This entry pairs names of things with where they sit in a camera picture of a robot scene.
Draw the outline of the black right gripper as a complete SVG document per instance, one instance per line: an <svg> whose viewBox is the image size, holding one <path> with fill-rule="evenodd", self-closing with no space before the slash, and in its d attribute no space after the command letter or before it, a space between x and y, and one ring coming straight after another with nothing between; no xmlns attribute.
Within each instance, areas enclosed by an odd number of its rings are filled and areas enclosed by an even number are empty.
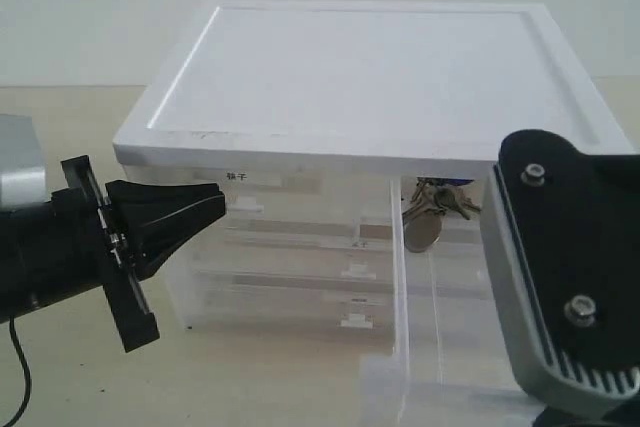
<svg viewBox="0 0 640 427"><path fill-rule="evenodd" d="M589 155L589 162L601 182L638 182L639 154Z"/></svg>

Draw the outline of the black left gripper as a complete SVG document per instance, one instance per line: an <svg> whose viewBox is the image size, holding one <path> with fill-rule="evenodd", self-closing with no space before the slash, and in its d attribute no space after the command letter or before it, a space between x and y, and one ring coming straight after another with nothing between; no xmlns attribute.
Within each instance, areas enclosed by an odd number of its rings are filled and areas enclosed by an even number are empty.
<svg viewBox="0 0 640 427"><path fill-rule="evenodd" d="M88 204L83 228L124 350L158 340L156 318L138 280L153 277L181 246L225 216L224 193L216 183L155 186L117 180L106 184L108 204L88 156L64 160L61 167L68 187Z"/></svg>

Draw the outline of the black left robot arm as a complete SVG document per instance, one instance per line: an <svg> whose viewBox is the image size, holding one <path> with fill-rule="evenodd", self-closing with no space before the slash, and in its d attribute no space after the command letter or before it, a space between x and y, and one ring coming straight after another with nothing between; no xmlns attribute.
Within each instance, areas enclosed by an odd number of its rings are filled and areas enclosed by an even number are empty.
<svg viewBox="0 0 640 427"><path fill-rule="evenodd" d="M61 163L67 188L1 215L1 319L102 288L125 351L160 334L141 283L226 213L215 183L100 186L86 156Z"/></svg>

